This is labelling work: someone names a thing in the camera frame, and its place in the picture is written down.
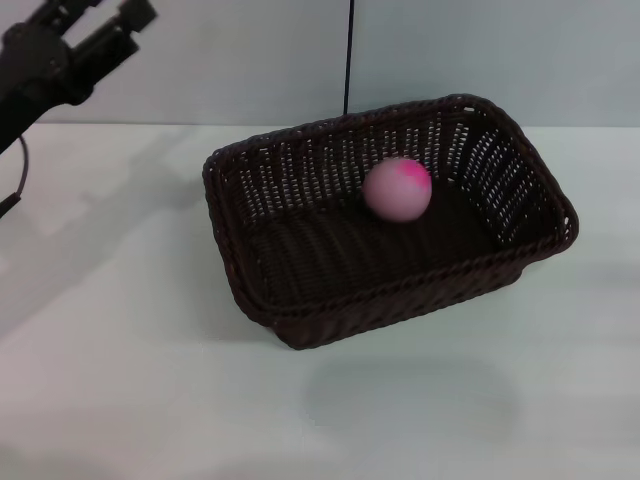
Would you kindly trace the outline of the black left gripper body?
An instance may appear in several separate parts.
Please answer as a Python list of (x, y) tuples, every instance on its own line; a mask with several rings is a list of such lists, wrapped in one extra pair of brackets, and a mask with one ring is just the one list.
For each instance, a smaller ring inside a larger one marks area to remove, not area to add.
[(74, 47), (49, 28), (18, 23), (2, 40), (1, 98), (33, 89), (38, 102), (79, 105), (138, 50), (119, 20), (107, 21)]

